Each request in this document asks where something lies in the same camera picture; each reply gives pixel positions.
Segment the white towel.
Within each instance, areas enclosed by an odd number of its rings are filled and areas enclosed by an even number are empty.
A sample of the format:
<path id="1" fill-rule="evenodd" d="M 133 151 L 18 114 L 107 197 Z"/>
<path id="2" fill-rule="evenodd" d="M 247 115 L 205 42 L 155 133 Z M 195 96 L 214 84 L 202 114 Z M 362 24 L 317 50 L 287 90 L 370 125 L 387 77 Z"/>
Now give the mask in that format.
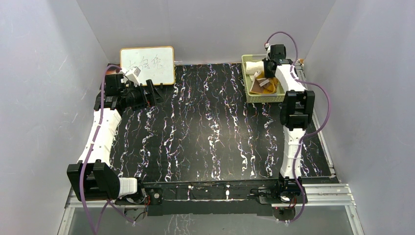
<path id="1" fill-rule="evenodd" d="M 247 61 L 245 62 L 245 73 L 248 75 L 254 75 L 260 72 L 264 74 L 264 62 L 263 61 Z"/>

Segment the yellow brown towel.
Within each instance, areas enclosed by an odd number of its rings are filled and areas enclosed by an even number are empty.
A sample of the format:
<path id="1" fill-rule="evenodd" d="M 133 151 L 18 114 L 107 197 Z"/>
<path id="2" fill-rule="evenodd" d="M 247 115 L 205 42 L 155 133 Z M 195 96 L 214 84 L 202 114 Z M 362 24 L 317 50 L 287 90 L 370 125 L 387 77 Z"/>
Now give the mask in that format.
<path id="1" fill-rule="evenodd" d="M 254 75 L 249 75 L 252 82 L 249 93 L 250 94 L 276 94 L 279 86 L 279 81 L 276 77 L 266 78 L 260 72 Z"/>

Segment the green plastic basket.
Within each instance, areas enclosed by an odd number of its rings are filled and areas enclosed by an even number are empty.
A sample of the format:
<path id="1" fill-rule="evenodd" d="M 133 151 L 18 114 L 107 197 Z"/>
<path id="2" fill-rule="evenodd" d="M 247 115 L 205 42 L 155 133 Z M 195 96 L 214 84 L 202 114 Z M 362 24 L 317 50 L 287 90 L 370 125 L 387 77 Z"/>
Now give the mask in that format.
<path id="1" fill-rule="evenodd" d="M 262 62 L 262 59 L 265 58 L 265 54 L 244 54 L 242 58 L 242 77 L 243 84 L 245 88 L 245 95 L 247 103 L 272 103 L 272 102 L 282 102 L 285 96 L 284 90 L 279 83 L 276 89 L 276 92 L 273 94 L 254 94 L 251 93 L 251 87 L 253 82 L 251 81 L 251 76 L 246 73 L 246 63 L 247 62 Z"/>

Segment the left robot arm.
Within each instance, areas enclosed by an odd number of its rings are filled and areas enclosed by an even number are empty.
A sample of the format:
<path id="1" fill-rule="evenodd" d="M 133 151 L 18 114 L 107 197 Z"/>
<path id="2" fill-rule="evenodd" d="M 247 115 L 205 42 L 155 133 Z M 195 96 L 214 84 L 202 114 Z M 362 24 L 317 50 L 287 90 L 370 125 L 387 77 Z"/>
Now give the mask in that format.
<path id="1" fill-rule="evenodd" d="M 94 117 L 86 146 L 67 176 L 79 201 L 117 200 L 127 197 L 140 204 L 146 190 L 138 177 L 119 177 L 111 169 L 110 153 L 124 111 L 155 106 L 163 98 L 151 79 L 142 85 L 122 73 L 107 74 L 95 98 Z"/>

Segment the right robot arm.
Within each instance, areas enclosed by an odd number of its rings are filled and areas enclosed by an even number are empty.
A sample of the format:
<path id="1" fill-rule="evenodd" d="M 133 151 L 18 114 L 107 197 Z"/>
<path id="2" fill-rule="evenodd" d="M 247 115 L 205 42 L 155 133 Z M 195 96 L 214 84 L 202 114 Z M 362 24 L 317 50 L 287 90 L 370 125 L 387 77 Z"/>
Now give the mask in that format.
<path id="1" fill-rule="evenodd" d="M 295 63 L 286 58 L 283 44 L 265 44 L 266 57 L 262 60 L 266 78 L 276 78 L 285 92 L 280 123 L 284 132 L 284 154 L 280 169 L 283 179 L 296 180 L 301 176 L 301 138 L 312 121 L 315 93 L 307 90 L 295 73 Z"/>

